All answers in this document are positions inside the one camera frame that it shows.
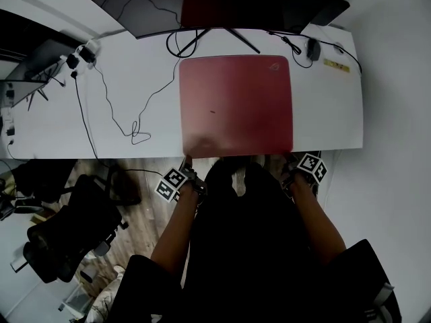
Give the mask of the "black bag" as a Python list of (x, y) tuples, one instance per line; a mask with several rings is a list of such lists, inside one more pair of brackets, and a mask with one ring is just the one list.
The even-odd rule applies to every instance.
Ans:
[(76, 159), (31, 159), (12, 170), (16, 188), (24, 196), (45, 203), (57, 202)]

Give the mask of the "black office chair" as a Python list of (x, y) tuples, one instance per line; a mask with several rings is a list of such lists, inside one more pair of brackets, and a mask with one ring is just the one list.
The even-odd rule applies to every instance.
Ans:
[(141, 202), (137, 183), (124, 174), (81, 175), (70, 192), (67, 205), (27, 230), (23, 256), (44, 283), (68, 283), (88, 252), (105, 255), (118, 229), (128, 228), (119, 207)]

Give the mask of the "person's black trousers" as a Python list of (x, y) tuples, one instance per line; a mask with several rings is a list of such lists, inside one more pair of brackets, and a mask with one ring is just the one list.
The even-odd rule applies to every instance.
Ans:
[(285, 247), (301, 261), (318, 260), (281, 182), (248, 157), (220, 158), (205, 178), (208, 193), (193, 222), (188, 267), (241, 263), (257, 252), (275, 257)]

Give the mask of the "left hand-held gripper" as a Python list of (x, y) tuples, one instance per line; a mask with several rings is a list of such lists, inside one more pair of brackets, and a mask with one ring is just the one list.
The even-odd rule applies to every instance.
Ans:
[(178, 202), (180, 198), (180, 188), (190, 182), (193, 189), (200, 195), (207, 195), (207, 185), (202, 181), (193, 169), (193, 159), (186, 155), (179, 170), (169, 169), (159, 180), (154, 192), (163, 200), (170, 203)]

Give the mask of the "person's left forearm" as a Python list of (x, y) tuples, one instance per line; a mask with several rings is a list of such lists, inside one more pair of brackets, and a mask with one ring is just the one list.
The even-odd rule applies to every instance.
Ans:
[(150, 259), (180, 280), (187, 259), (191, 228), (195, 219), (199, 195), (191, 182), (185, 182), (179, 190), (179, 200), (154, 248)]

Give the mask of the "person's right forearm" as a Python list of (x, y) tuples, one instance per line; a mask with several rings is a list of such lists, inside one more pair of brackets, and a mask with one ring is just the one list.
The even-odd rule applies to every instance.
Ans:
[(294, 175), (290, 190), (303, 220), (312, 251), (321, 264), (329, 264), (346, 251), (343, 238), (320, 206), (302, 174)]

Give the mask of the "clear plastic box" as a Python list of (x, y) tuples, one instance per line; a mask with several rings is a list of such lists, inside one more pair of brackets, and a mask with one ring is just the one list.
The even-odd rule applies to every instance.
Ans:
[(88, 294), (82, 284), (79, 284), (62, 303), (73, 316), (83, 318), (89, 312), (93, 303), (93, 297)]

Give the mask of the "black computer mouse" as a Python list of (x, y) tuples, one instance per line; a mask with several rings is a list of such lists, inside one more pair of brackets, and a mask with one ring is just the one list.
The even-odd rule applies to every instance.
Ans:
[(318, 61), (321, 55), (321, 45), (315, 38), (309, 38), (306, 43), (306, 57), (314, 62)]

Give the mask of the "white crumpled cloth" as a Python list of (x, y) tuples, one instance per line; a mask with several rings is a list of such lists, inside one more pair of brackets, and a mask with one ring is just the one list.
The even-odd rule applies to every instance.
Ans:
[(114, 266), (114, 271), (117, 273), (117, 277), (110, 282), (96, 298), (84, 323), (106, 323), (113, 301), (123, 279), (125, 269), (120, 265), (116, 265)]

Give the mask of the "red mouse pad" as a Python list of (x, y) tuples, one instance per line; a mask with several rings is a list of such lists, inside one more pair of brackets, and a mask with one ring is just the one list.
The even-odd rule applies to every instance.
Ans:
[(186, 155), (197, 159), (293, 150), (290, 66), (283, 56), (183, 60), (179, 94)]

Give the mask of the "yellow label strip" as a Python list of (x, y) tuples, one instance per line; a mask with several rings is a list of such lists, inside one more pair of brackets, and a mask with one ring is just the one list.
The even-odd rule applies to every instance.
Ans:
[(332, 67), (334, 69), (339, 69), (339, 70), (344, 71), (346, 73), (350, 72), (350, 68), (347, 65), (343, 65), (341, 63), (338, 63), (338, 62), (335, 62), (335, 61), (332, 61), (332, 60), (329, 60), (326, 58), (323, 59), (323, 63), (326, 66)]

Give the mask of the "dark window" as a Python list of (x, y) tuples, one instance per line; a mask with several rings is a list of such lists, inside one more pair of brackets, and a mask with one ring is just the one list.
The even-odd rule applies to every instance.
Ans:
[(62, 32), (0, 9), (0, 79), (31, 79), (80, 44)]

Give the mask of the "person's black shirt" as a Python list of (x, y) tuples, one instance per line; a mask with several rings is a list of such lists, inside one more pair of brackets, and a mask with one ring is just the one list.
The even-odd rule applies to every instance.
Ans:
[(267, 256), (190, 259), (184, 285), (132, 256), (108, 323), (402, 323), (386, 273), (361, 240), (325, 266), (297, 242)]

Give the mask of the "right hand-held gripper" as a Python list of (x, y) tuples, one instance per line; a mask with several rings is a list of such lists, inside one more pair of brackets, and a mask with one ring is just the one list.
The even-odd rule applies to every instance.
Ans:
[(327, 167), (323, 160), (311, 153), (305, 153), (299, 158), (293, 153), (285, 153), (284, 159), (285, 163), (281, 172), (281, 188), (286, 196), (288, 198), (293, 197), (290, 187), (294, 183), (295, 175), (301, 174), (314, 196), (317, 197), (320, 183), (327, 174)]

